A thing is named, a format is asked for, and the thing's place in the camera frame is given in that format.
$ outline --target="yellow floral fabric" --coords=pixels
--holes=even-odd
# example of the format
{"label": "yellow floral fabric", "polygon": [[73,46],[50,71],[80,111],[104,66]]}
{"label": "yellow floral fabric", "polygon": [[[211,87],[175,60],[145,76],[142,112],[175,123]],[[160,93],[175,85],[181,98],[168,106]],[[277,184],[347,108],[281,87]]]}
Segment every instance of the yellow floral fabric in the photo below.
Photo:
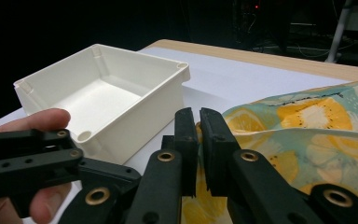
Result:
{"label": "yellow floral fabric", "polygon": [[[272,96],[223,117],[241,148],[262,153],[294,188],[310,193],[332,183],[358,195],[358,82]],[[199,168],[198,197],[183,199],[184,223],[230,223],[225,199],[212,198],[204,185]]]}

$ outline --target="wrinkled fabric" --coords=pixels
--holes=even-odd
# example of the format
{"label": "wrinkled fabric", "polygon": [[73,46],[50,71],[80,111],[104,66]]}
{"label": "wrinkled fabric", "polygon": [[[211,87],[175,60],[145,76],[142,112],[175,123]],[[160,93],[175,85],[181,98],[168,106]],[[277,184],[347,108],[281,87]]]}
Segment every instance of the wrinkled fabric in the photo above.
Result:
{"label": "wrinkled fabric", "polygon": [[[309,194],[313,186],[331,183],[358,196],[358,81],[272,96],[222,115],[241,148],[262,153],[292,187]],[[198,183],[203,176],[199,168]],[[191,200],[198,202],[198,213],[226,206],[225,199],[204,195],[184,198],[184,208]],[[192,222],[184,209],[182,219],[229,223],[227,211],[216,214]]]}

